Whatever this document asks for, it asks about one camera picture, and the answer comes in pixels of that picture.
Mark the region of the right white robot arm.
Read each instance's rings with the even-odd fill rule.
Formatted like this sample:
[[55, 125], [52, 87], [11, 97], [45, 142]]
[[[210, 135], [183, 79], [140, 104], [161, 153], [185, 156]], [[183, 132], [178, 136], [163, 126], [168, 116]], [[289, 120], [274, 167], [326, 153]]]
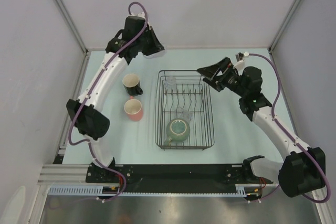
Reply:
[[283, 159], [281, 163], [263, 156], [247, 159], [248, 165], [242, 169], [243, 179], [254, 183], [260, 177], [266, 178], [291, 198], [326, 188], [327, 194], [320, 202], [327, 202], [331, 189], [325, 175], [324, 151], [310, 147], [282, 125], [276, 115], [276, 103], [270, 102], [261, 91], [262, 71], [244, 65], [248, 56], [247, 52], [239, 53], [236, 64], [225, 57], [218, 63], [197, 69], [204, 82], [216, 91], [229, 89], [240, 97], [238, 103], [242, 113], [267, 135]]

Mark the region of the dark wire dish rack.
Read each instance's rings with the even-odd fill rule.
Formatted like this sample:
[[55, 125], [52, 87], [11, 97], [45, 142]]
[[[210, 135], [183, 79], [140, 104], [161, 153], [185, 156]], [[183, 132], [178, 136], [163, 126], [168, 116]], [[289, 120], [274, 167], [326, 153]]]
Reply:
[[160, 70], [155, 143], [163, 150], [205, 150], [215, 143], [211, 88], [195, 70]]

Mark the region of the pink ceramic mug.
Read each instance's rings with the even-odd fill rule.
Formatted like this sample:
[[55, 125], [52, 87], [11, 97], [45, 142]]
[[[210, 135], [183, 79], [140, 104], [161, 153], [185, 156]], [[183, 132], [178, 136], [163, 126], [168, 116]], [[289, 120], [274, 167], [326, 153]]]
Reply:
[[142, 103], [133, 96], [124, 104], [124, 111], [131, 121], [138, 122], [143, 117]]

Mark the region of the black ceramic mug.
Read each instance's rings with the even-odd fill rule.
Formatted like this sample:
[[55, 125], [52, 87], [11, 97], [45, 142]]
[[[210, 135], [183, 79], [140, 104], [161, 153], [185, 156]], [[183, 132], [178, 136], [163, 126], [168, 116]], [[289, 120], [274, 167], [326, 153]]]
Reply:
[[122, 79], [122, 84], [130, 96], [134, 97], [143, 94], [143, 90], [140, 86], [140, 78], [134, 73], [125, 75]]

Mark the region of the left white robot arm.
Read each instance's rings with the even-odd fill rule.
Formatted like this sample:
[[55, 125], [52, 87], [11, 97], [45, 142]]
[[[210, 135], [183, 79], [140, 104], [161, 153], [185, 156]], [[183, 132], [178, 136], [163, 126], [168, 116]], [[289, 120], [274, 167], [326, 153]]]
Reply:
[[106, 98], [117, 77], [138, 53], [149, 56], [164, 49], [144, 13], [129, 15], [124, 28], [108, 42], [93, 80], [77, 99], [69, 99], [66, 104], [70, 130], [77, 129], [84, 136], [83, 142], [89, 144], [94, 163], [100, 166], [97, 174], [105, 182], [116, 175], [116, 169], [110, 165], [113, 154], [103, 141], [110, 126], [110, 120], [102, 113]]

